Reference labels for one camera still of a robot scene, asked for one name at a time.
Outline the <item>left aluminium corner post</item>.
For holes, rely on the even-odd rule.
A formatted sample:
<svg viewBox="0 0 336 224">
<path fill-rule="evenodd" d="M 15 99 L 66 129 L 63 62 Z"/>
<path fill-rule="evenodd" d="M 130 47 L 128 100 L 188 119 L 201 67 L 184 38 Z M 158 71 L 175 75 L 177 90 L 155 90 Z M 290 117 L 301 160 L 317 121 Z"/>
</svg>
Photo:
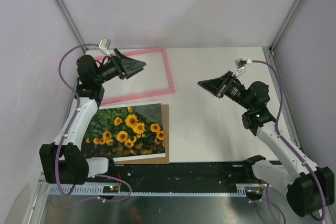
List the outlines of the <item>left aluminium corner post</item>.
<svg viewBox="0 0 336 224">
<path fill-rule="evenodd" d="M 54 0 L 58 10 L 60 11 L 63 19 L 65 20 L 70 32 L 75 37 L 78 44 L 84 44 L 84 39 L 82 38 L 82 35 L 80 34 L 74 19 L 72 18 L 71 13 L 69 12 L 66 3 L 64 0 Z"/>
</svg>

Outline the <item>aluminium corner post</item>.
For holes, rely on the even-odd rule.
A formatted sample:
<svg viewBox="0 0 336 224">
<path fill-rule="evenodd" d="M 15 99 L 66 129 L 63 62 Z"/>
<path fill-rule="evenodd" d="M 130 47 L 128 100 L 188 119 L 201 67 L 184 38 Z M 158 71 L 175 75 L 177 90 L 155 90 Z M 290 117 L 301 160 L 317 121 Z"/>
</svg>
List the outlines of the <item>aluminium corner post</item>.
<svg viewBox="0 0 336 224">
<path fill-rule="evenodd" d="M 78 44 L 84 44 L 84 39 L 82 38 L 82 35 L 80 34 L 74 19 L 72 18 L 71 13 L 69 12 L 66 3 L 64 0 L 54 0 L 58 10 L 60 11 L 63 19 L 65 20 L 70 32 L 75 37 Z"/>
<path fill-rule="evenodd" d="M 294 0 L 293 1 L 272 43 L 269 46 L 270 52 L 275 52 L 276 48 L 279 46 L 281 40 L 285 36 L 287 30 L 289 29 L 291 23 L 294 21 L 297 13 L 301 9 L 304 2 L 305 0 Z"/>
</svg>

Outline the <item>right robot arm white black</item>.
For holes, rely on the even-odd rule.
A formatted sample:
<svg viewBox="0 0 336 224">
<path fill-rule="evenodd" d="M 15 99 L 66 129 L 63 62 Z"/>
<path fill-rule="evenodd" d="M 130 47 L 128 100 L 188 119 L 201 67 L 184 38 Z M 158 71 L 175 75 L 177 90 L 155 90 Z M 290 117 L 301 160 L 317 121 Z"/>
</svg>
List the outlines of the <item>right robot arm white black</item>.
<svg viewBox="0 0 336 224">
<path fill-rule="evenodd" d="M 333 171 L 312 161 L 276 128 L 277 120 L 267 108 L 270 100 L 267 84 L 255 81 L 245 88 L 231 71 L 197 84 L 215 97 L 226 96 L 246 109 L 241 117 L 244 128 L 266 144 L 283 166 L 279 168 L 260 155 L 251 157 L 245 161 L 249 165 L 242 169 L 245 181 L 254 183 L 260 179 L 269 183 L 285 195 L 291 209 L 300 217 L 325 211 L 334 204 Z"/>
</svg>

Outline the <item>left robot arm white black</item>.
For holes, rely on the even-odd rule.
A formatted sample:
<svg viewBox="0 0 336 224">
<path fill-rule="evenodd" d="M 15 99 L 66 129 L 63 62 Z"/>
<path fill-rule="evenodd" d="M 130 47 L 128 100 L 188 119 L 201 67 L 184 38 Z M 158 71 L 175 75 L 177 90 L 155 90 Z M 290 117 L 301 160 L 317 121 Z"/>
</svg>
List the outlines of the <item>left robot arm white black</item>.
<svg viewBox="0 0 336 224">
<path fill-rule="evenodd" d="M 127 57 L 118 49 L 113 52 L 106 55 L 106 63 L 98 63 L 91 55 L 77 59 L 78 83 L 69 116 L 54 141 L 39 150 L 49 184 L 82 185 L 96 175 L 105 182 L 115 178 L 116 169 L 109 165 L 108 158 L 87 158 L 81 151 L 85 132 L 103 100 L 103 84 L 115 77 L 129 79 L 146 66 L 144 61 Z"/>
</svg>

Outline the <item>pink wooden picture frame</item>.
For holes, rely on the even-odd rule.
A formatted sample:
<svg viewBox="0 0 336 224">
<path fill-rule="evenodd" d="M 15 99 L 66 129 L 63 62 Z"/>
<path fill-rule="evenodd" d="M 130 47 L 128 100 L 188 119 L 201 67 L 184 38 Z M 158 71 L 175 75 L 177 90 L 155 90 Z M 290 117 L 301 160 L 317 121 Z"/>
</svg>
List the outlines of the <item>pink wooden picture frame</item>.
<svg viewBox="0 0 336 224">
<path fill-rule="evenodd" d="M 115 78 L 103 84 L 105 89 L 102 104 L 114 104 L 175 92 L 171 68 L 164 47 L 122 50 L 125 56 L 146 63 L 144 70 L 122 81 Z"/>
</svg>

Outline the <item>sunflower photo print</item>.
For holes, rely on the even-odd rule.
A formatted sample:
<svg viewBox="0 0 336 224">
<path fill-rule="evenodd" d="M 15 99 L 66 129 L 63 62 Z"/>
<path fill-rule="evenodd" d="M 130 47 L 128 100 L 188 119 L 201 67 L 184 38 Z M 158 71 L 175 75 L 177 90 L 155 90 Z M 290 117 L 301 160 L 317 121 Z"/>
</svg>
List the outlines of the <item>sunflower photo print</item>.
<svg viewBox="0 0 336 224">
<path fill-rule="evenodd" d="M 167 158 L 160 102 L 102 106 L 81 144 L 84 157 L 115 162 Z"/>
</svg>

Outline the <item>brown cardboard backing board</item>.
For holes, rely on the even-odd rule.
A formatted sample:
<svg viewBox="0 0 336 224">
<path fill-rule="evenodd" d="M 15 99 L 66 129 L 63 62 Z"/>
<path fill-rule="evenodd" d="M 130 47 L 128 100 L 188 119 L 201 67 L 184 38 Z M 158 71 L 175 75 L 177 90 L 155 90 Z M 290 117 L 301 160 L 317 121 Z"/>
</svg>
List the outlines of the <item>brown cardboard backing board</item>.
<svg viewBox="0 0 336 224">
<path fill-rule="evenodd" d="M 164 145 L 165 145 L 165 157 L 157 157 L 157 158 L 145 158 L 145 159 L 137 159 L 131 161 L 120 161 L 114 162 L 116 165 L 159 165 L 159 164 L 168 164 L 169 161 L 169 105 L 162 104 L 162 120 L 163 120 L 163 130 L 164 130 Z"/>
</svg>

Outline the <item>right aluminium corner post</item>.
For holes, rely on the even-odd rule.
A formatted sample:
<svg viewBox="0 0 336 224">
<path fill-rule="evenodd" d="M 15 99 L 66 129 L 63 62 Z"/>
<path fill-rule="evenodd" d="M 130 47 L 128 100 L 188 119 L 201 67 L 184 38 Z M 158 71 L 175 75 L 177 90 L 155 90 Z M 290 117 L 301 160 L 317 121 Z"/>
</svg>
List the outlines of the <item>right aluminium corner post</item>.
<svg viewBox="0 0 336 224">
<path fill-rule="evenodd" d="M 272 43 L 269 46 L 270 52 L 275 52 L 276 48 L 279 46 L 281 40 L 285 36 L 287 30 L 289 29 L 291 23 L 294 21 L 297 13 L 301 9 L 304 2 L 305 0 L 294 0 L 293 1 Z"/>
</svg>

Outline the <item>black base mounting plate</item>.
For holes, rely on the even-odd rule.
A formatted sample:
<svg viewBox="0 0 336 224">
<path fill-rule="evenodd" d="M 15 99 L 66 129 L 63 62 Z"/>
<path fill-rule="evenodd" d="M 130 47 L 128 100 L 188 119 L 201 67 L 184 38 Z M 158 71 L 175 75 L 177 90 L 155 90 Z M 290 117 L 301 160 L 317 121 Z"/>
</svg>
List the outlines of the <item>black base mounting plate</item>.
<svg viewBox="0 0 336 224">
<path fill-rule="evenodd" d="M 222 193 L 233 192 L 237 184 L 266 182 L 256 178 L 243 161 L 115 165 L 106 174 L 145 192 Z"/>
</svg>

